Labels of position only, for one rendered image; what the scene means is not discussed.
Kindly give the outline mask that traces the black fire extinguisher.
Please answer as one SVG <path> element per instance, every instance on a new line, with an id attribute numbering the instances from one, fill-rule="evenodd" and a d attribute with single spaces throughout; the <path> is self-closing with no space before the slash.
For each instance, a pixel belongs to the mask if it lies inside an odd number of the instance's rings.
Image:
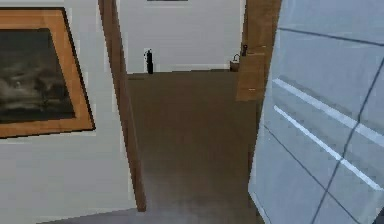
<path id="1" fill-rule="evenodd" d="M 153 74 L 153 72 L 154 72 L 154 64 L 153 64 L 153 53 L 152 53 L 151 49 L 148 49 L 145 52 L 145 56 L 146 56 L 147 73 L 148 74 Z"/>

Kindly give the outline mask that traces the brown wooden room door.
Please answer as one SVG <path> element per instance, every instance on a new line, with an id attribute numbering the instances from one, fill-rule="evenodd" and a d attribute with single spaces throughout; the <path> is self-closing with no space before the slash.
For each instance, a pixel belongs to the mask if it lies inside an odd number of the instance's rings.
<path id="1" fill-rule="evenodd" d="M 282 0 L 246 0 L 237 73 L 237 101 L 262 100 L 271 63 Z"/>

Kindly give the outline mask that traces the grey fridge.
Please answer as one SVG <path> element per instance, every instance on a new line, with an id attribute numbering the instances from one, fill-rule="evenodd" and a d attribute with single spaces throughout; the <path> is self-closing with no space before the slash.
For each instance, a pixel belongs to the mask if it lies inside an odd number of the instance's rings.
<path id="1" fill-rule="evenodd" d="M 281 0 L 248 192 L 265 224 L 384 224 L 384 0 Z"/>

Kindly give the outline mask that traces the wood framed dark painting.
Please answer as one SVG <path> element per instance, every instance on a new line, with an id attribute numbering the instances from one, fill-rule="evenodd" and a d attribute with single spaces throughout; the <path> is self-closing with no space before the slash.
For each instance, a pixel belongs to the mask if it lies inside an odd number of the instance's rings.
<path id="1" fill-rule="evenodd" d="M 0 7 L 0 139 L 95 128 L 62 7 Z"/>

